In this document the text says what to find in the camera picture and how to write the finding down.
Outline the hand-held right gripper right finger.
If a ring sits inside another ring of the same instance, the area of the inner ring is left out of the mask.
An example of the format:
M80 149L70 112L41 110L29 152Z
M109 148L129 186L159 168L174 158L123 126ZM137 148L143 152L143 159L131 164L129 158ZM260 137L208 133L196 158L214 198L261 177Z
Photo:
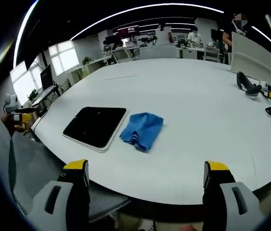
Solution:
M205 162L203 188L204 231L253 231L265 219L258 198L225 164Z

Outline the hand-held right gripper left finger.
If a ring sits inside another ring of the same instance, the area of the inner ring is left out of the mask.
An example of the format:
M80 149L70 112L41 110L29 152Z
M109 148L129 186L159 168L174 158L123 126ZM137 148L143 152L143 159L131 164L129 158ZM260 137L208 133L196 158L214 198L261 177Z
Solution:
M26 217L37 231L87 231L89 204L88 161L81 159L42 188Z

